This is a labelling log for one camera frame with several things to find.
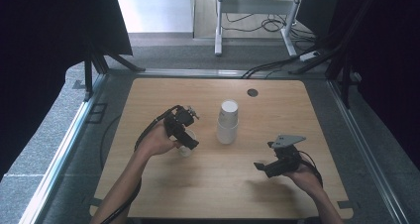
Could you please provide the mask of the white power strip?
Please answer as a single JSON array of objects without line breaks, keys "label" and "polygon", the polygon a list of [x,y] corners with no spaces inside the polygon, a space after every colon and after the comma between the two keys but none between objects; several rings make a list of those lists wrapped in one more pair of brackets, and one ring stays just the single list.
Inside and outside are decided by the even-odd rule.
[{"label": "white power strip", "polygon": [[316,56],[319,56],[319,55],[320,55],[319,52],[314,51],[314,52],[310,52],[310,53],[300,56],[299,59],[300,61],[308,61],[309,59],[315,58]]}]

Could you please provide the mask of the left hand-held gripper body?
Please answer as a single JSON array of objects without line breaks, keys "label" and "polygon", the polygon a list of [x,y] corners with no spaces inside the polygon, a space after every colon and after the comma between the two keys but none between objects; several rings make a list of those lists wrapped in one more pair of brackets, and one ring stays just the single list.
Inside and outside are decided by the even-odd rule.
[{"label": "left hand-held gripper body", "polygon": [[176,105],[163,115],[166,134],[169,137],[181,136],[185,134],[186,127],[192,125],[197,119],[199,119],[199,116],[191,106]]}]

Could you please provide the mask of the black curtain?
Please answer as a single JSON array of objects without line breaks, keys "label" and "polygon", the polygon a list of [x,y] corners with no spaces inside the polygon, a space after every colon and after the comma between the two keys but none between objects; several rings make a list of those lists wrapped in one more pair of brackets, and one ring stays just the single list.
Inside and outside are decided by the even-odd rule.
[{"label": "black curtain", "polygon": [[118,0],[0,0],[0,180],[90,47],[132,52]]},{"label": "black curtain", "polygon": [[420,0],[338,0],[329,38],[362,76],[359,93],[420,168]]}]

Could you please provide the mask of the person's right hand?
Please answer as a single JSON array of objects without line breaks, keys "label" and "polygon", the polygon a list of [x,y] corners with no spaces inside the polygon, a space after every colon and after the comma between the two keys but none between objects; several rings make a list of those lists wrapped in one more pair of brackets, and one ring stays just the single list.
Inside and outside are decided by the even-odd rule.
[{"label": "person's right hand", "polygon": [[300,166],[296,171],[286,172],[284,175],[310,196],[319,194],[323,190],[318,178],[306,166]]}]

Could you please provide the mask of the aluminium floor rail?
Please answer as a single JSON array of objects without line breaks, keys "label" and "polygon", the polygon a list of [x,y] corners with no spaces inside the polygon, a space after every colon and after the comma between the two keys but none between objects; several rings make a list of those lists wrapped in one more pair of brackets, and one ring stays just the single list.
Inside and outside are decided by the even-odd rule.
[{"label": "aluminium floor rail", "polygon": [[386,175],[382,168],[379,166],[370,146],[362,133],[362,130],[357,123],[351,110],[345,105],[341,99],[341,92],[338,85],[334,81],[327,81],[327,85],[330,88],[334,100],[347,124],[350,133],[355,141],[355,144],[364,160],[367,170],[369,171],[371,178],[378,190],[383,203],[391,216],[394,224],[410,224],[406,213],[399,201],[397,195],[392,189]]},{"label": "aluminium floor rail", "polygon": [[240,78],[246,72],[235,69],[166,69],[147,68],[138,72],[138,76],[147,77],[205,77],[205,78]]},{"label": "aluminium floor rail", "polygon": [[19,186],[23,207],[17,224],[36,224],[39,219],[107,76],[97,74],[91,78],[92,82],[85,79],[86,86],[92,85],[91,94],[85,88],[71,89],[75,79],[66,81],[40,128],[19,155],[17,169],[9,172],[8,177],[23,182]]}]

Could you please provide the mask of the person's left hand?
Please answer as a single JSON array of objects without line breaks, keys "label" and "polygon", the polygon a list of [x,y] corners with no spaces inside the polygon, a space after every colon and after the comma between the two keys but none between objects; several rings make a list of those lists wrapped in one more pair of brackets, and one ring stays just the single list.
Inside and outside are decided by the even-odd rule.
[{"label": "person's left hand", "polygon": [[173,141],[167,136],[163,122],[158,122],[142,139],[135,154],[137,157],[149,159],[152,156],[162,155],[180,146],[181,144],[178,141]]}]

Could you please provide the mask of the black tripod stand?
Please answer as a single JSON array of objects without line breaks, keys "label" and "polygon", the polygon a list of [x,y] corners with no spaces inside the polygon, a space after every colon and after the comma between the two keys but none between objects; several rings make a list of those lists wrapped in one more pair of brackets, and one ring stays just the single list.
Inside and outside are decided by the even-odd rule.
[{"label": "black tripod stand", "polygon": [[92,68],[95,68],[99,74],[106,74],[109,70],[109,65],[105,59],[105,56],[109,56],[119,64],[135,72],[144,72],[143,67],[134,65],[130,61],[126,60],[120,55],[112,53],[110,50],[103,46],[96,47],[91,43],[86,44],[86,56],[84,59],[84,74],[85,74],[85,101],[89,101],[93,96],[93,72]]}]

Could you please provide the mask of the white metal desk frame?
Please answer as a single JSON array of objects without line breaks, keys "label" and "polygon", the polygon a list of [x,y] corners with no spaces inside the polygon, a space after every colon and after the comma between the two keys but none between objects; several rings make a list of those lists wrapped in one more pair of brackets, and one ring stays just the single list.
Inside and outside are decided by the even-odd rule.
[{"label": "white metal desk frame", "polygon": [[215,30],[214,54],[222,54],[222,14],[266,14],[286,17],[285,26],[280,30],[290,56],[297,56],[290,39],[291,27],[295,21],[301,0],[216,0],[217,25]]}]

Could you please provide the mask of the black metal stand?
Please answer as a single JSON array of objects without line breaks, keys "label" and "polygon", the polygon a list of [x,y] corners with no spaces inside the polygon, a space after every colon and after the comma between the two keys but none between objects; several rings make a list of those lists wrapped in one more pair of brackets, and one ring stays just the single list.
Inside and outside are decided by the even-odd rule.
[{"label": "black metal stand", "polygon": [[344,103],[346,108],[350,108],[349,87],[351,85],[351,65],[349,61],[349,54],[346,52],[337,53],[328,66],[325,75],[328,79],[337,79],[338,76],[341,76],[341,81],[339,82],[341,85],[341,101]]}]

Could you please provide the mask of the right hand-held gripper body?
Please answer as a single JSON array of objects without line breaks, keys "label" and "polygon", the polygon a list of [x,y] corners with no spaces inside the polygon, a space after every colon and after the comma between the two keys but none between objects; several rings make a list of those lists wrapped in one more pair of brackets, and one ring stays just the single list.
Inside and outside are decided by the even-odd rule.
[{"label": "right hand-held gripper body", "polygon": [[295,144],[305,140],[305,137],[297,135],[278,135],[276,140],[268,142],[268,146],[274,150],[276,162],[284,173],[298,169],[301,156],[295,148]]}]

